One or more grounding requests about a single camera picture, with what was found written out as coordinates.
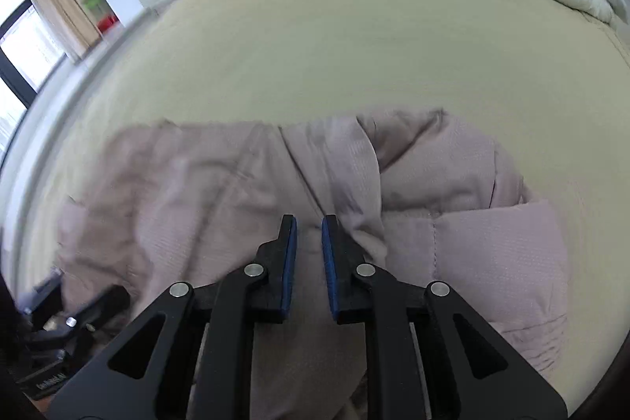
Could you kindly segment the green box on shelf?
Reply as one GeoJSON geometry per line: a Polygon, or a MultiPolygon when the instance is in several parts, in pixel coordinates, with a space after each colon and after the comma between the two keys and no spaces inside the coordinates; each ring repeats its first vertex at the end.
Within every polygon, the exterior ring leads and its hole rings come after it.
{"type": "Polygon", "coordinates": [[[100,0],[82,0],[82,4],[86,9],[98,9],[100,0]]]}

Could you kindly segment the mauve quilted down coat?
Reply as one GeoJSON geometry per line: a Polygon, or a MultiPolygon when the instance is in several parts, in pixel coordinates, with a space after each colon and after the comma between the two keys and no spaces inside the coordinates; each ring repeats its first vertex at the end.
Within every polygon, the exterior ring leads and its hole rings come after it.
{"type": "Polygon", "coordinates": [[[255,419],[350,419],[366,370],[358,326],[331,316],[321,221],[333,214],[398,280],[452,286],[541,374],[560,357],[568,257],[556,216],[507,151],[441,110],[380,110],[290,126],[134,126],[102,149],[59,221],[76,308],[119,283],[143,310],[251,261],[298,222],[286,322],[258,330],[255,419]]]}

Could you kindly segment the beige bed with sheet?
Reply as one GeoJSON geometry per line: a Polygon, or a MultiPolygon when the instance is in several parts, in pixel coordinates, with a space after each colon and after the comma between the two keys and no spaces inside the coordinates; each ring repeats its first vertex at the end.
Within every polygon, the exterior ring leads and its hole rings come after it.
{"type": "Polygon", "coordinates": [[[553,0],[176,1],[70,125],[18,286],[57,266],[62,210],[125,129],[380,110],[462,119],[549,202],[568,313],[551,374],[534,369],[576,411],[629,329],[629,50],[608,24],[553,0]]]}

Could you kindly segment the black framed window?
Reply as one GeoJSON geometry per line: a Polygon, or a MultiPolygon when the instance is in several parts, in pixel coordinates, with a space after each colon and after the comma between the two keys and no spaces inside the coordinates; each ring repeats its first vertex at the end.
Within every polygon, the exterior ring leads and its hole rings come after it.
{"type": "Polygon", "coordinates": [[[32,0],[1,0],[1,152],[64,51],[32,0]]]}

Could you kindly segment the red box on shelf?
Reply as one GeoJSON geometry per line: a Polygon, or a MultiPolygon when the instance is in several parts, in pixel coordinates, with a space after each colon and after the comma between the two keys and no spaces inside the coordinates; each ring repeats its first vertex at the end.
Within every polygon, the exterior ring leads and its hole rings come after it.
{"type": "Polygon", "coordinates": [[[108,15],[108,16],[105,16],[104,18],[102,18],[101,20],[98,21],[97,29],[98,29],[98,31],[100,33],[105,34],[110,29],[115,27],[117,25],[117,23],[119,23],[119,20],[117,19],[117,16],[115,16],[115,15],[108,15]]]}

